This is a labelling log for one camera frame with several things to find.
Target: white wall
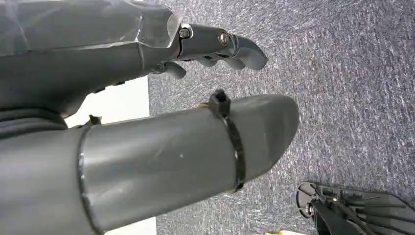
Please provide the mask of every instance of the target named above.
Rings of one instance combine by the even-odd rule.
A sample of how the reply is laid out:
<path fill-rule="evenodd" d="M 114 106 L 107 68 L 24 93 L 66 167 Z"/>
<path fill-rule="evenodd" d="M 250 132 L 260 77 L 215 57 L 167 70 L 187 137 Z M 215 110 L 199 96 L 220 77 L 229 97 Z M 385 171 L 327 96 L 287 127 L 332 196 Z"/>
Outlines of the white wall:
<path fill-rule="evenodd" d="M 89 114 L 102 117 L 102 123 L 111 123 L 148 117 L 147 77 L 138 78 L 124 85 L 107 87 L 97 94 L 90 94 L 79 111 L 65 121 L 69 127 L 85 124 Z M 156 219 L 125 226 L 106 233 L 107 235 L 156 235 Z"/>

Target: black plastic part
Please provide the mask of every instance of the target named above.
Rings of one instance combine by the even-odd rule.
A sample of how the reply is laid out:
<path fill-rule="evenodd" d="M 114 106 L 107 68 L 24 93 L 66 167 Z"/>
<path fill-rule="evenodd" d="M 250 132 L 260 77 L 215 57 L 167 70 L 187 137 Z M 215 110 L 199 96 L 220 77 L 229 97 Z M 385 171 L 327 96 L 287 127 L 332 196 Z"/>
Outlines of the black plastic part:
<path fill-rule="evenodd" d="M 352 224 L 337 216 L 320 201 L 312 200 L 314 222 L 319 235 L 360 235 Z"/>
<path fill-rule="evenodd" d="M 90 120 L 85 123 L 85 126 L 94 126 L 94 125 L 100 125 L 101 123 L 101 117 L 96 117 L 94 115 L 89 115 Z"/>
<path fill-rule="evenodd" d="M 415 210 L 388 193 L 364 192 L 305 182 L 298 188 L 296 203 L 304 217 L 315 220 L 318 230 L 322 227 L 322 221 L 328 228 L 340 225 L 333 218 L 319 218 L 322 217 L 321 205 L 324 205 L 337 219 L 354 223 L 368 235 L 415 234 Z"/>
<path fill-rule="evenodd" d="M 0 111 L 0 140 L 38 131 L 65 129 L 67 129 L 67 126 L 62 117 L 48 110 L 14 109 Z"/>
<path fill-rule="evenodd" d="M 166 62 L 164 66 L 165 66 L 165 72 L 170 74 L 174 79 L 179 80 L 186 76 L 186 70 L 184 70 L 182 66 L 174 62 Z"/>
<path fill-rule="evenodd" d="M 217 118 L 220 118 L 224 123 L 229 139 L 235 149 L 236 179 L 233 192 L 237 192 L 244 186 L 246 166 L 241 136 L 230 118 L 231 99 L 229 99 L 223 90 L 217 90 L 210 96 L 208 107 L 213 114 L 215 114 Z"/>
<path fill-rule="evenodd" d="M 123 84 L 125 84 L 125 81 L 122 81 L 122 82 L 117 82 L 117 83 L 115 83 L 113 86 L 119 86 L 119 85 L 123 85 Z"/>

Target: gray plastic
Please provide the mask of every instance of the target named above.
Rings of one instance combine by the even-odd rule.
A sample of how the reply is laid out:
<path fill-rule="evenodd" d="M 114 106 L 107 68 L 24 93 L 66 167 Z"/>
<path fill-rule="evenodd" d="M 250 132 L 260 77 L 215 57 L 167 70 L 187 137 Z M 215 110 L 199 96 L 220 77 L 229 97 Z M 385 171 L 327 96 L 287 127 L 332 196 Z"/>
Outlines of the gray plastic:
<path fill-rule="evenodd" d="M 265 67 L 268 58 L 251 40 L 228 34 L 224 29 L 206 27 L 197 24 L 183 24 L 190 32 L 189 38 L 181 39 L 180 60 L 196 60 L 211 67 L 218 60 L 224 60 L 235 70 L 248 67 L 260 70 Z"/>
<path fill-rule="evenodd" d="M 0 57 L 0 109 L 43 108 L 67 117 L 88 94 L 145 76 L 178 53 L 176 47 L 126 44 Z"/>
<path fill-rule="evenodd" d="M 169 73 L 175 79 L 182 79 L 186 76 L 186 70 L 182 68 L 182 66 L 174 63 L 174 62 L 166 62 L 165 63 L 165 72 Z"/>
<path fill-rule="evenodd" d="M 268 171 L 297 130 L 294 100 L 259 95 L 235 101 L 231 118 L 245 150 L 246 179 Z M 223 122 L 199 108 L 93 126 L 81 172 L 95 227 L 115 229 L 235 187 L 235 152 Z"/>
<path fill-rule="evenodd" d="M 0 141 L 0 234 L 93 235 L 77 177 L 83 129 Z"/>
<path fill-rule="evenodd" d="M 0 56 L 128 43 L 167 48 L 182 18 L 135 0 L 0 1 Z"/>

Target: yellow object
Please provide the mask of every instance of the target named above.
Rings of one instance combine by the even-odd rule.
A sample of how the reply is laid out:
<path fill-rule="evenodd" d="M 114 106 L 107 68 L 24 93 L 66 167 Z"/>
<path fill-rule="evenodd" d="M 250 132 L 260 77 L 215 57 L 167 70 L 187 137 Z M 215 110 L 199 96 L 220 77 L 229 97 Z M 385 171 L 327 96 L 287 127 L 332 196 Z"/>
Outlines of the yellow object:
<path fill-rule="evenodd" d="M 266 232 L 266 233 L 264 233 L 264 235 L 305 235 L 305 234 L 299 234 L 299 233 L 283 230 L 283 231 L 280 231 L 279 233 L 277 233 L 277 232 Z"/>

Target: gray carpet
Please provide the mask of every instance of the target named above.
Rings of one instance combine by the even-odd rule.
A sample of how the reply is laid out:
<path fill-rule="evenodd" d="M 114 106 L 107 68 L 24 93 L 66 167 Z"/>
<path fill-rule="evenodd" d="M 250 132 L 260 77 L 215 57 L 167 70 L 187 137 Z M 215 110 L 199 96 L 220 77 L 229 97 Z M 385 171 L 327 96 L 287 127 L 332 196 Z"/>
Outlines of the gray carpet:
<path fill-rule="evenodd" d="M 231 97 L 280 93 L 300 107 L 289 150 L 233 197 L 218 195 L 157 218 L 161 235 L 313 234 L 292 205 L 302 181 L 388 191 L 415 205 L 415 1 L 164 0 L 188 23 L 253 39 L 262 71 L 185 63 L 186 79 L 150 76 L 152 115 Z"/>

